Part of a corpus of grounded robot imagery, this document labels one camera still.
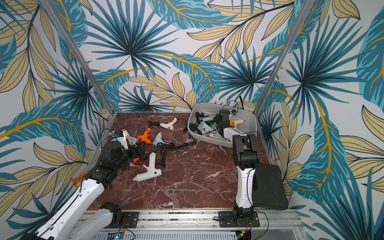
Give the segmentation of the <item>white small glue gun pair-left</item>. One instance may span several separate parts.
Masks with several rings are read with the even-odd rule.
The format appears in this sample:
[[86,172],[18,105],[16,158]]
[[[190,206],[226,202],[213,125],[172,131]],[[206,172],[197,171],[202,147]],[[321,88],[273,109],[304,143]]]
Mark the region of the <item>white small glue gun pair-left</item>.
[[236,123],[236,126],[235,128],[240,128],[241,127],[241,124],[244,122],[244,120],[234,120],[235,123]]

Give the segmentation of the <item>mint green large glue gun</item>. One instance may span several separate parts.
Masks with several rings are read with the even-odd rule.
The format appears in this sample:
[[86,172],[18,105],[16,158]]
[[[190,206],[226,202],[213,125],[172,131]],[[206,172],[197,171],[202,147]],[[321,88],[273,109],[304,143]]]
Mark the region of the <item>mint green large glue gun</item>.
[[210,127],[206,122],[200,122],[198,129],[202,132],[202,135],[216,134],[217,130]]

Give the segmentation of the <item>mint green small glue gun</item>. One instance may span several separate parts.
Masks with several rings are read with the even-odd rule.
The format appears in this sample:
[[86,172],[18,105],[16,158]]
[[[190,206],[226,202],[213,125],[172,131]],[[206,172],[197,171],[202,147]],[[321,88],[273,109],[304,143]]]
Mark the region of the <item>mint green small glue gun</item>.
[[211,115],[211,116],[204,117],[204,118],[202,118],[202,121],[203,121],[203,122],[211,122],[211,121],[214,121],[215,116],[216,116],[216,115]]

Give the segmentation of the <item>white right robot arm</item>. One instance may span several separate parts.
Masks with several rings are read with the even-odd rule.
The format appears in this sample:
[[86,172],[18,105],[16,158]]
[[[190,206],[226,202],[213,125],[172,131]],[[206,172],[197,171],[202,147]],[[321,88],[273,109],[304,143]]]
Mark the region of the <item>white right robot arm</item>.
[[237,129],[238,122],[230,118],[232,113],[233,111],[225,109],[219,110],[214,121],[220,136],[233,144],[233,160],[238,171],[238,188],[232,216],[234,222],[240,225],[251,222],[253,219],[253,178],[259,158],[257,132],[240,132]]

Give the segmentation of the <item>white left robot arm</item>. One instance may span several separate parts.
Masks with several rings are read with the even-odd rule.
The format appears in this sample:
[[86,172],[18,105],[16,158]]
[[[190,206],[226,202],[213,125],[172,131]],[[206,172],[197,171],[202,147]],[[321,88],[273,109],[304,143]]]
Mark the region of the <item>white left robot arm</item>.
[[145,154],[141,145],[124,147],[118,141],[108,142],[101,152],[101,160],[81,178],[74,194],[40,227],[24,233],[22,240],[89,240],[106,227],[122,231],[136,227],[138,213],[124,214],[121,206],[113,203],[103,204],[88,220],[75,226],[92,202],[111,186],[119,169]]

